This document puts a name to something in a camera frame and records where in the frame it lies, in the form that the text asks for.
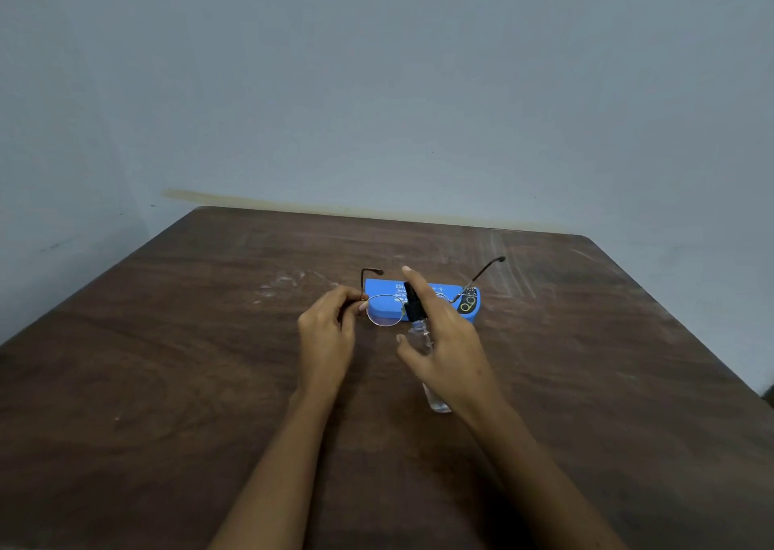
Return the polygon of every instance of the eyeglasses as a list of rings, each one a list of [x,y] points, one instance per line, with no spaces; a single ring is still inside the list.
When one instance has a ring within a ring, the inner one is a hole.
[[[495,259],[492,259],[489,261],[483,269],[481,269],[471,280],[470,283],[465,285],[465,287],[462,288],[462,291],[460,291],[457,295],[455,295],[452,299],[450,299],[447,295],[444,295],[443,293],[436,293],[436,295],[440,298],[443,298],[447,300],[449,303],[453,304],[456,300],[460,298],[460,296],[465,292],[466,289],[470,288],[470,286],[473,285],[473,283],[478,279],[493,263],[501,263],[505,260],[505,257],[497,257]],[[385,272],[383,269],[375,269],[366,267],[363,268],[360,271],[360,293],[361,295],[365,295],[365,272],[372,272],[376,273],[377,275],[383,275]],[[400,322],[403,319],[403,316],[406,314],[406,310],[403,307],[403,304],[406,303],[406,291],[403,288],[403,283],[396,284],[394,293],[384,293],[380,295],[373,295],[370,298],[368,298],[368,305],[366,306],[366,313],[368,314],[369,319],[376,324],[377,326],[394,326],[398,322]]]

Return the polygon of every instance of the person's left hand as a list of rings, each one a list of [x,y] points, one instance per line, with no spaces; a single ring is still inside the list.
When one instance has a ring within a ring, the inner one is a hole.
[[[336,398],[354,351],[354,321],[367,295],[339,285],[298,319],[301,335],[298,395]]]

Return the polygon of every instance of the eyeglass temple arm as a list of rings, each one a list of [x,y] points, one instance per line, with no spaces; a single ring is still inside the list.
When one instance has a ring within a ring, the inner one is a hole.
[[[462,288],[462,291],[460,291],[460,292],[457,294],[457,297],[456,297],[456,298],[454,298],[453,300],[451,300],[451,303],[454,303],[456,300],[458,300],[458,298],[459,298],[459,297],[460,297],[460,296],[461,296],[461,295],[462,295],[462,294],[465,292],[465,290],[466,290],[466,289],[468,289],[468,288],[469,288],[469,287],[470,287],[470,286],[471,286],[473,283],[475,283],[476,279],[478,279],[478,278],[479,278],[479,277],[480,277],[480,276],[481,276],[481,275],[482,275],[482,274],[483,274],[483,273],[484,273],[484,272],[485,272],[487,269],[489,269],[489,266],[490,266],[490,265],[492,265],[493,263],[501,263],[501,262],[503,262],[505,259],[506,259],[506,256],[505,256],[505,255],[502,255],[501,257],[496,257],[496,258],[492,259],[492,260],[491,260],[491,261],[489,261],[489,262],[488,262],[486,265],[484,265],[484,268],[483,268],[483,269],[481,269],[481,270],[480,270],[478,273],[476,273],[476,276],[475,276],[475,277],[473,277],[473,278],[470,280],[470,283],[468,283],[467,285],[465,285],[465,286]]]
[[[360,297],[363,297],[363,295],[365,295],[365,285],[363,285],[364,283],[363,276],[365,275],[366,271],[376,273],[377,275],[383,275],[385,273],[384,269],[371,269],[369,267],[361,269],[360,270]]]

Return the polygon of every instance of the forearm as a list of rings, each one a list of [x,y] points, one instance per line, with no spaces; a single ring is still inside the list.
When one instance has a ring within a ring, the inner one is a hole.
[[[291,398],[287,414],[210,550],[297,550],[304,544],[317,456],[333,398]]]
[[[626,548],[502,398],[464,419],[541,548]]]

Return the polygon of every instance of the black spray nozzle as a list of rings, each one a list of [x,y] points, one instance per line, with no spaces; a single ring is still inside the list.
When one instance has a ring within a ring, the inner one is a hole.
[[[409,319],[409,322],[416,322],[417,320],[426,319],[427,314],[425,313],[425,309],[422,307],[420,296],[416,294],[416,291],[414,291],[411,283],[406,281],[403,284],[403,287],[406,288],[406,318]]]

